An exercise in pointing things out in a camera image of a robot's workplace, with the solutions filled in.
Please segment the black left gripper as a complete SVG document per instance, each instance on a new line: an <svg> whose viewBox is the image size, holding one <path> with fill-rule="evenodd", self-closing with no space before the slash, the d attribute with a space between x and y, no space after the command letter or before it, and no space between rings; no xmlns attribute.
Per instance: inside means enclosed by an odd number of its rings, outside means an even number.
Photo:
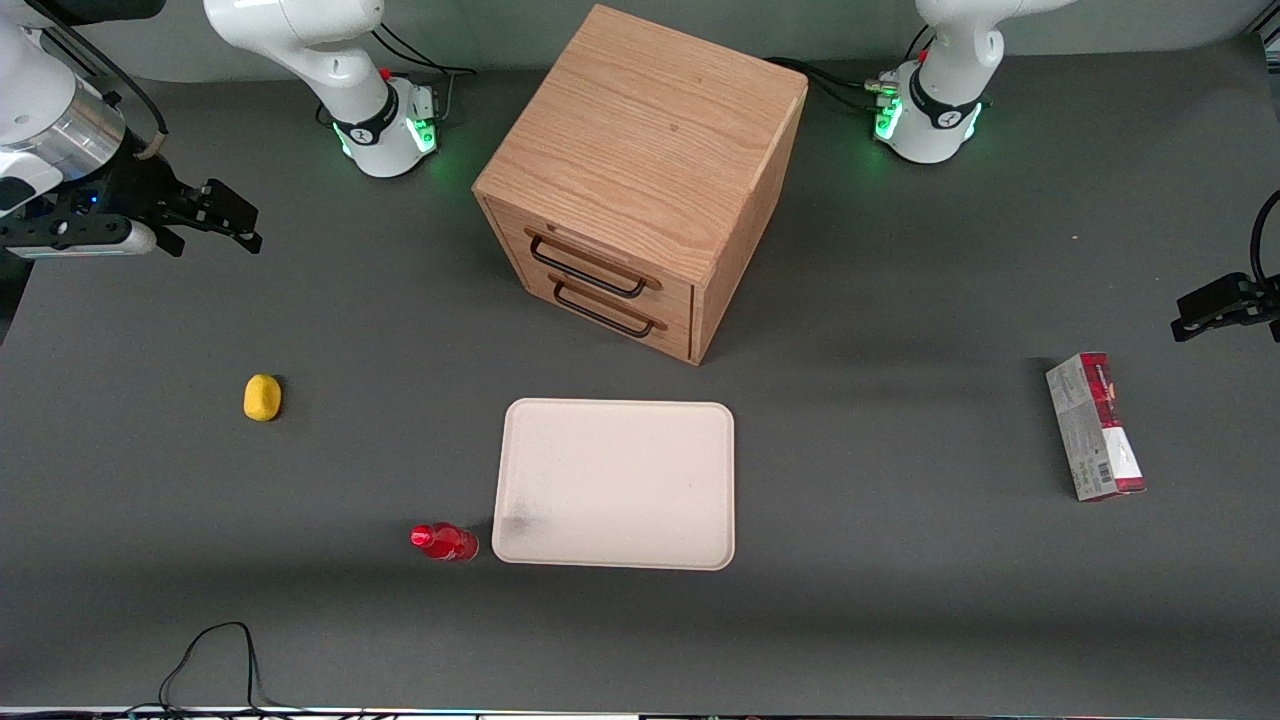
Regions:
<svg viewBox="0 0 1280 720"><path fill-rule="evenodd" d="M1262 281L1247 274L1226 274L1178 300L1178 316L1171 322L1178 343L1207 331L1230 325L1266 324L1275 343L1279 334L1277 277Z"/></svg>

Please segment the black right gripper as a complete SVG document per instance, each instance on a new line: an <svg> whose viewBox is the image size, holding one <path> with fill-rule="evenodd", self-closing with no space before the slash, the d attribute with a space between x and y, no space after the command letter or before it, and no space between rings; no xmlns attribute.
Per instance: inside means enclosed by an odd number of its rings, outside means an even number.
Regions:
<svg viewBox="0 0 1280 720"><path fill-rule="evenodd" d="M253 255L262 250L260 233L237 229L256 227L253 204L219 179L189 190L161 158L125 154L78 179L51 179L3 177L3 250L18 258L182 255L178 225L224 236Z"/></svg>

